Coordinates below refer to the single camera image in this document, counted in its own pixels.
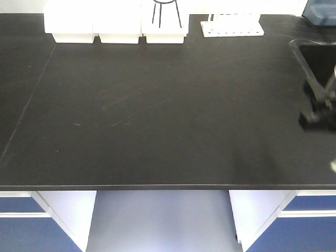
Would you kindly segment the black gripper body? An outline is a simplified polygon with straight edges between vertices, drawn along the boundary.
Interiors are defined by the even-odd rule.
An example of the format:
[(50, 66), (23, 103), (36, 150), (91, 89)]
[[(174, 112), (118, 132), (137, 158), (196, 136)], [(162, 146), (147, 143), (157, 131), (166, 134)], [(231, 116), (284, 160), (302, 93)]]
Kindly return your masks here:
[(324, 125), (335, 126), (335, 67), (324, 89), (326, 92)]

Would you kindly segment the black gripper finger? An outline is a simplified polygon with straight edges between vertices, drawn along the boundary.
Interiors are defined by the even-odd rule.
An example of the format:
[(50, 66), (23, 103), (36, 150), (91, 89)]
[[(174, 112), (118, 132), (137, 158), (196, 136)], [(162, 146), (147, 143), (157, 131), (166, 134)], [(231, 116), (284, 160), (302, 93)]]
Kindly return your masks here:
[(299, 114), (299, 124), (303, 129), (327, 129), (331, 113), (304, 111)]
[(312, 109), (326, 109), (327, 83), (305, 80), (303, 90), (310, 101)]

